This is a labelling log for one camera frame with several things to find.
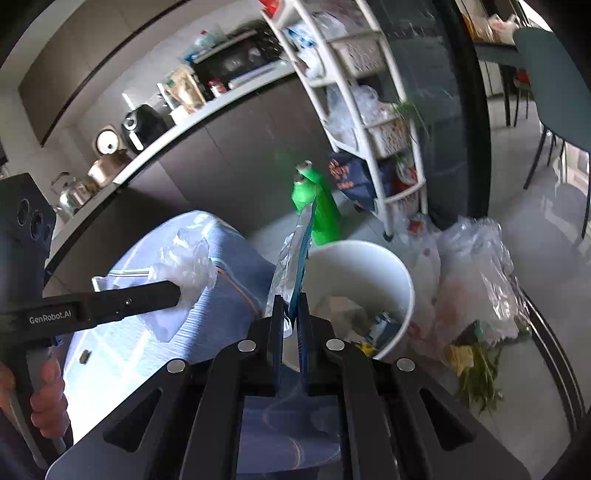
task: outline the white trash bin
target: white trash bin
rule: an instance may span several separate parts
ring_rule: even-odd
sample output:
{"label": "white trash bin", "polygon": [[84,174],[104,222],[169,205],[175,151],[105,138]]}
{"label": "white trash bin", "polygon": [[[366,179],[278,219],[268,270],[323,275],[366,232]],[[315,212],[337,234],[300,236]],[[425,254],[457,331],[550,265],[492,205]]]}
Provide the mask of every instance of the white trash bin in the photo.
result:
{"label": "white trash bin", "polygon": [[[398,333],[376,353],[385,357],[400,341],[413,316],[414,287],[408,270],[390,250],[358,240],[332,242],[310,250],[302,292],[313,314],[327,296],[347,297],[369,313],[403,316]],[[284,339],[283,363],[299,371],[297,331]]]}

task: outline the blue cloth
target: blue cloth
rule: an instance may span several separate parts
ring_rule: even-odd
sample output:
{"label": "blue cloth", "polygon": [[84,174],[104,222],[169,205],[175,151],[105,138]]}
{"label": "blue cloth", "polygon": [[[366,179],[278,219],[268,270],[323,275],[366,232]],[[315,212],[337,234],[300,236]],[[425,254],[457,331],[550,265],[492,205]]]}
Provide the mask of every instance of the blue cloth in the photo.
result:
{"label": "blue cloth", "polygon": [[[219,218],[189,212],[172,218],[143,237],[111,269],[111,288],[143,283],[181,228],[199,228],[217,266],[217,282],[204,291],[186,322],[169,343],[159,343],[137,317],[100,325],[74,335],[64,369],[74,441],[96,426],[147,378],[172,358],[189,362],[213,358],[243,339],[261,317],[274,265]],[[83,350],[92,354],[79,363]],[[245,399],[238,473],[266,473],[321,465],[339,456],[339,439],[314,427],[320,408],[336,410],[334,398],[310,398],[299,375],[281,370],[275,398]]]}

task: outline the countertop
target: countertop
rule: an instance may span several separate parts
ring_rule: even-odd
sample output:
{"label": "countertop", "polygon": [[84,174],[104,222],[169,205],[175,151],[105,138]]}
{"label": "countertop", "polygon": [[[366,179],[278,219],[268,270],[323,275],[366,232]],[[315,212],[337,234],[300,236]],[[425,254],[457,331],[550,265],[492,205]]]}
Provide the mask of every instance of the countertop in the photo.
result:
{"label": "countertop", "polygon": [[185,132],[191,130],[201,121],[206,119],[213,113],[227,107],[233,102],[236,102],[240,98],[252,93],[265,85],[282,79],[288,75],[294,73],[293,66],[289,63],[281,64],[274,70],[263,73],[262,75],[253,78],[247,83],[240,85],[234,90],[230,90],[228,93],[224,93],[222,96],[208,102],[204,107],[200,108],[197,112],[192,113],[187,119],[181,124],[172,127],[164,135],[159,137],[151,145],[149,145],[142,153],[135,157],[113,180],[113,182],[103,188],[97,195],[90,199],[54,236],[51,242],[51,250],[49,258],[46,262],[47,265],[56,257],[58,252],[64,248],[69,248],[67,244],[71,244],[71,241],[75,241],[80,233],[84,230],[85,225],[89,224],[94,216],[96,216],[97,210],[101,205],[111,196],[115,195],[116,192],[123,188],[127,182],[130,181],[135,175],[137,175],[147,164],[151,162],[165,147],[174,143],[180,136]]}

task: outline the stainless steel kettle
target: stainless steel kettle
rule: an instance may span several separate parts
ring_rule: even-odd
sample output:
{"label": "stainless steel kettle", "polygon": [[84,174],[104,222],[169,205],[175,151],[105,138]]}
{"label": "stainless steel kettle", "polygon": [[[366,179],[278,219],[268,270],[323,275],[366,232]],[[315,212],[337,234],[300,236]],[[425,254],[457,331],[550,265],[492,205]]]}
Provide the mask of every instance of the stainless steel kettle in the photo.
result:
{"label": "stainless steel kettle", "polygon": [[[60,193],[54,188],[56,185],[61,188]],[[59,206],[67,215],[72,216],[93,197],[99,187],[89,176],[78,180],[69,172],[63,171],[51,182],[51,189],[59,195]]]}

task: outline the human hand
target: human hand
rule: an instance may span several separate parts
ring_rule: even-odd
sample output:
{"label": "human hand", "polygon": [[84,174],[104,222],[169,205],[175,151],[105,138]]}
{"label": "human hand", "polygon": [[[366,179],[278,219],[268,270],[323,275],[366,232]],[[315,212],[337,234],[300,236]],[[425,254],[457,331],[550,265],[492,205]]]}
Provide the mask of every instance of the human hand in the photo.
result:
{"label": "human hand", "polygon": [[[64,395],[64,379],[56,359],[50,358],[41,366],[41,378],[45,384],[31,396],[31,422],[45,438],[61,438],[70,425],[70,417],[66,411],[68,402]],[[14,388],[14,375],[0,364],[0,407],[8,418],[12,417],[12,411],[6,392]]]}

